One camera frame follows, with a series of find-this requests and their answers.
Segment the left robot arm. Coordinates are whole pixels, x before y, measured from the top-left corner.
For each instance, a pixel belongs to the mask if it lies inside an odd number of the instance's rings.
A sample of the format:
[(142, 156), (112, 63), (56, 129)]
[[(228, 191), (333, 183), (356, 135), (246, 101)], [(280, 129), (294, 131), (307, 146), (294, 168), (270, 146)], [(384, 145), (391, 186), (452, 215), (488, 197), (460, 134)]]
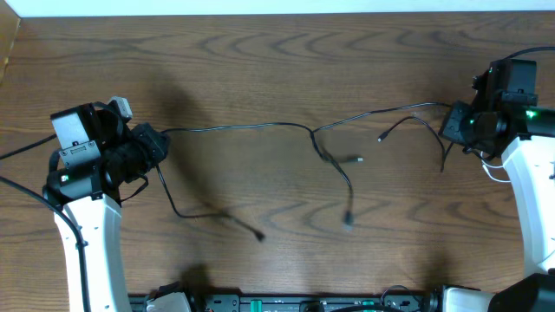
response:
[(60, 149), (42, 195), (55, 207), (73, 311), (129, 311), (121, 259), (122, 183), (145, 179), (170, 139), (143, 123), (128, 127), (127, 99), (114, 96), (51, 114)]

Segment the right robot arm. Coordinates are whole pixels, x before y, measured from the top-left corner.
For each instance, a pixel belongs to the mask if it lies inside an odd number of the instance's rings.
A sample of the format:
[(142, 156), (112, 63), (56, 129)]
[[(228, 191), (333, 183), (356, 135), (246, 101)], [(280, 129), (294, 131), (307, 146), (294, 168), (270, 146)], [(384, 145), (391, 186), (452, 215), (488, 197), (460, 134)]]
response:
[(441, 286), (425, 299), (425, 311), (554, 309), (554, 112), (538, 105), (536, 70), (536, 62), (514, 56), (491, 62), (473, 80), (473, 101), (455, 102), (439, 131), (485, 170), (501, 160), (517, 205), (524, 277), (498, 293)]

